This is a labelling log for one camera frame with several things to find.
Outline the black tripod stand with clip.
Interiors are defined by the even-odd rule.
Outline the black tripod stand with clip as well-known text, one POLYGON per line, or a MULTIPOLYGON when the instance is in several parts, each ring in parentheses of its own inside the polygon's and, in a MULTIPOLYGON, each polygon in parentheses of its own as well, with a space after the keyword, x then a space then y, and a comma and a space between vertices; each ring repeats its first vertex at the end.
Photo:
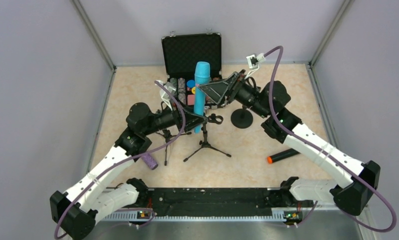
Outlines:
POLYGON ((209 141, 208 141, 207 124, 208 124, 208 123, 212 123, 212 124, 221 125, 221 124, 223 123, 223 120, 224 120, 223 116, 221 116, 221 115, 216 115, 215 113, 212 113, 212 114, 209 115, 207 118, 208 118, 208 122, 207 122, 207 123, 203 123, 203 124, 202 124, 202 127, 201 127, 203 140, 200 140, 199 143, 198 143, 198 144, 200 145, 200 147, 199 147, 197 150, 195 150, 192 154, 190 154, 189 156, 187 156, 187 157, 183 160, 184 163, 187 162, 192 156, 194 156, 196 153, 198 153, 198 152, 199 152, 200 150, 202 150, 202 149, 212 149, 212 150, 214 150, 214 151, 217 151, 217 152, 220 152, 220 153, 226 155, 226 156, 229 157, 229 158, 232 157, 231 154, 226 153, 226 152, 224 152, 224 151, 222 151, 222 150, 220 150, 220 149, 217 149, 217 148, 213 147, 213 146, 209 143, 209 141))

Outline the blue microphone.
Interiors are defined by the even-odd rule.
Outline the blue microphone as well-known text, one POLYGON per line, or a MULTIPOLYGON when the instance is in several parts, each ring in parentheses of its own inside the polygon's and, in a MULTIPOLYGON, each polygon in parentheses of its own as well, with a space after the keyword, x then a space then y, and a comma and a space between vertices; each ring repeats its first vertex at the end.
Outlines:
POLYGON ((194 72, 195 81, 195 102, 194 102, 194 113, 204 116, 206 94, 199 89, 199 85, 207 84, 211 80, 210 64, 205 61, 199 61, 196 64, 194 72))

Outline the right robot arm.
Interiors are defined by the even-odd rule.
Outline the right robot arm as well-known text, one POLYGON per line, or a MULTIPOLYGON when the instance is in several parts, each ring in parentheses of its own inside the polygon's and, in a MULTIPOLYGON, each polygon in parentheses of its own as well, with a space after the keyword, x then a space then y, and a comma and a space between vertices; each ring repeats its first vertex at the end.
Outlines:
POLYGON ((291 97, 280 81, 258 90, 246 83, 243 72, 234 72, 226 79, 198 84, 197 89, 215 103, 238 101, 265 119, 261 127, 270 138, 306 156, 331 176, 331 180, 291 177, 287 189, 297 201, 332 203, 350 215, 361 214, 373 196, 369 187, 378 187, 380 166, 350 157, 315 134, 285 107, 291 97))

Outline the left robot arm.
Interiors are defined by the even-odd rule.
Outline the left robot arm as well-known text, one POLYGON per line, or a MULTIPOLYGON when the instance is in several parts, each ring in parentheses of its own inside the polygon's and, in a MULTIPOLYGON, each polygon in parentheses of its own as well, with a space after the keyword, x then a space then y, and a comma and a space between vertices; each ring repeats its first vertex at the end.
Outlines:
POLYGON ((197 112, 193 106, 178 101, 157 112, 152 112, 146 103, 138 102, 130 108, 126 122, 127 127, 92 170, 64 192, 51 195, 51 217, 56 223, 54 239, 70 236, 73 240, 82 240, 105 216, 134 204, 141 191, 131 183, 108 193, 104 190, 139 159, 168 147, 182 134, 207 123, 208 118, 204 111, 197 112), (178 133, 169 142, 151 149, 148 136, 173 126, 178 133))

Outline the black round base stand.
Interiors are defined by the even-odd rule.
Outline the black round base stand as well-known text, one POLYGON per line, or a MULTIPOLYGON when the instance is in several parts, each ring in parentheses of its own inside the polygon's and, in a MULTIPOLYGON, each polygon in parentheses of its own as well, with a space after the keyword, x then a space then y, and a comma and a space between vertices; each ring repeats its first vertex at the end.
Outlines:
POLYGON ((236 128, 246 129, 252 125, 254 118, 252 113, 243 107, 236 109, 231 114, 230 121, 236 128))

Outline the purple glitter microphone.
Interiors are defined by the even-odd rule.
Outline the purple glitter microphone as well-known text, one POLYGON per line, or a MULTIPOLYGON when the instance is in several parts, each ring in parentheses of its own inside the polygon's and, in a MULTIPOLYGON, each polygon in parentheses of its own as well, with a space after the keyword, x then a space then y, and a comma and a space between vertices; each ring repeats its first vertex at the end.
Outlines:
POLYGON ((155 170, 159 166, 158 162, 151 154, 144 154, 141 156, 141 159, 150 170, 155 170))

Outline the black poker chip case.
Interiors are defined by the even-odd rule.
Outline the black poker chip case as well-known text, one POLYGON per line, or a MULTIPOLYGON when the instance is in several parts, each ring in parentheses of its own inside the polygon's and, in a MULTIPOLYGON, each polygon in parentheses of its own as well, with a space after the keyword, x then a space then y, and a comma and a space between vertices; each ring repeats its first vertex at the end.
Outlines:
POLYGON ((161 39, 167 81, 184 90, 184 103, 193 109, 195 95, 188 81, 194 80, 197 62, 210 64, 211 80, 222 78, 222 36, 218 32, 168 35, 161 39))

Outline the black microphone orange tip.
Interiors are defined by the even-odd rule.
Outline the black microphone orange tip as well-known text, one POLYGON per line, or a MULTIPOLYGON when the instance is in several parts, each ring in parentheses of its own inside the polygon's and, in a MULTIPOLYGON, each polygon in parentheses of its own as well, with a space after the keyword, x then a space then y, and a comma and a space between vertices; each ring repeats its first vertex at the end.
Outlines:
POLYGON ((266 158, 266 160, 267 160, 267 162, 268 162, 269 164, 273 164, 273 163, 282 161, 282 160, 284 160, 284 159, 287 159, 287 158, 296 156, 296 155, 298 155, 298 154, 299 154, 298 151, 296 151, 295 149, 290 148, 290 149, 287 149, 287 150, 278 152, 278 153, 276 153, 276 154, 270 155, 270 156, 268 156, 268 157, 266 158))

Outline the black shock mount tripod stand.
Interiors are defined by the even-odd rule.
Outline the black shock mount tripod stand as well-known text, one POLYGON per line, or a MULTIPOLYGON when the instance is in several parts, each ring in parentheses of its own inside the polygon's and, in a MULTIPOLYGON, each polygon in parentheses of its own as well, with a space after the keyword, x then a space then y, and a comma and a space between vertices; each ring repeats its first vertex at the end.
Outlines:
MULTIPOLYGON (((162 133, 156 132, 156 134, 160 135, 161 137, 163 137, 166 144, 169 143, 172 139, 174 139, 176 137, 176 135, 173 135, 169 129, 163 129, 162 133)), ((169 147, 169 145, 167 145, 164 148, 164 166, 168 165, 168 159, 169 159, 169 157, 168 157, 168 155, 169 155, 168 147, 169 147)))

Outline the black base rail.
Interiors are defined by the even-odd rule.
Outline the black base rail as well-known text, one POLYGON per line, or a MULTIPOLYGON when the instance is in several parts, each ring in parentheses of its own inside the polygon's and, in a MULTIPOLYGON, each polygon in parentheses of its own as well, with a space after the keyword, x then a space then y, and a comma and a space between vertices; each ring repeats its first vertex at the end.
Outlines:
POLYGON ((315 205, 283 188, 146 188, 124 184, 99 195, 96 221, 300 223, 315 205))

